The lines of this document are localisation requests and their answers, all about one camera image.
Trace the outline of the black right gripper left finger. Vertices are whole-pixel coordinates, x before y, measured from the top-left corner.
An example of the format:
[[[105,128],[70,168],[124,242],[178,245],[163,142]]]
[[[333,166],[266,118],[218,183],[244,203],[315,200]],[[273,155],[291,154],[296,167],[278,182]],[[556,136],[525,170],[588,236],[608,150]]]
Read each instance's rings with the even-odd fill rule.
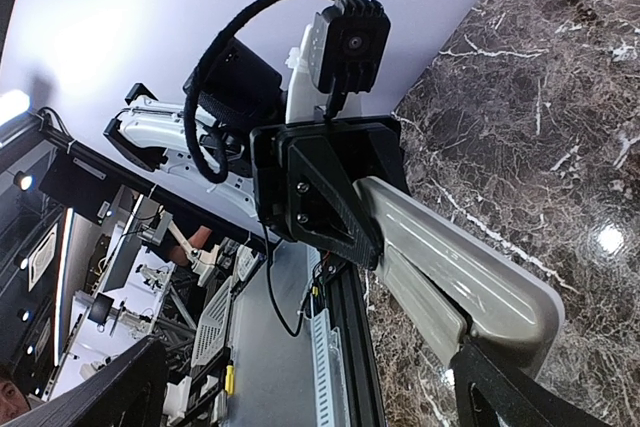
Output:
[[[161,341],[146,337],[81,385],[32,412],[34,426],[158,426],[168,367]]]

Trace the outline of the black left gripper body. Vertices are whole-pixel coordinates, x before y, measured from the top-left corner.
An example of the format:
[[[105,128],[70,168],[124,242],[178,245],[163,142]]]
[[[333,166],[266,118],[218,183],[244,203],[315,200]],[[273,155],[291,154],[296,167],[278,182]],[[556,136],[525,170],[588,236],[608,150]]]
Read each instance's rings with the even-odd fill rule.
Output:
[[[400,133],[399,122],[390,117],[348,118],[254,129],[250,144],[259,220],[278,236],[296,241],[291,237],[286,222],[289,186],[286,147],[295,138],[326,138],[338,155],[352,186],[361,178],[374,176],[407,192]]]

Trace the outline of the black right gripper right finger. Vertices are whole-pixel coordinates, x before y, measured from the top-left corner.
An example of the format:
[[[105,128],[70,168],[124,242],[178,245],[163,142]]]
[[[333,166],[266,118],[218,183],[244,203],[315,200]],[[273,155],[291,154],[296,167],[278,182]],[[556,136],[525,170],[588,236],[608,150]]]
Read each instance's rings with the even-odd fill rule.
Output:
[[[462,426],[603,426],[544,389],[488,346],[467,341],[451,360]]]

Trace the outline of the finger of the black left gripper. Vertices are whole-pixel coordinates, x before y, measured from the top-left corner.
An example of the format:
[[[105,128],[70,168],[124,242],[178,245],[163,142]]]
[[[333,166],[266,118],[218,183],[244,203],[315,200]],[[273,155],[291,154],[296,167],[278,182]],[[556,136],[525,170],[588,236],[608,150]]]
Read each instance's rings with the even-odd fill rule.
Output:
[[[322,136],[291,140],[286,166],[291,237],[358,266],[376,267],[381,239],[329,141]]]

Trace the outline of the white remote control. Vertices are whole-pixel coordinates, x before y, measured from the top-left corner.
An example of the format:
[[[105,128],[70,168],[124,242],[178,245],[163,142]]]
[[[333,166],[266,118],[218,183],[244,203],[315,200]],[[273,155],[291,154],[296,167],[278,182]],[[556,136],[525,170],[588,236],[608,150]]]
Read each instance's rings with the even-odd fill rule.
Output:
[[[354,188],[383,237],[375,273],[440,362],[470,336],[537,377],[564,323],[560,295],[381,179]]]

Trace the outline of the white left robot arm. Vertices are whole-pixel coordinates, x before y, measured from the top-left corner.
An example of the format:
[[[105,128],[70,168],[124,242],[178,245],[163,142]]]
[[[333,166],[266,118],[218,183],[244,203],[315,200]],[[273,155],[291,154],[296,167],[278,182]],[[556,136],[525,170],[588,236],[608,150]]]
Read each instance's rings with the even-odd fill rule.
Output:
[[[352,37],[337,52],[294,50],[294,75],[283,89],[273,67],[232,40],[206,70],[195,148],[187,144],[181,107],[140,84],[105,137],[139,168],[194,182],[268,236],[374,269],[383,234],[355,184],[365,177],[406,183],[399,125],[360,114],[368,67],[349,65],[345,53],[360,51],[362,42]]]

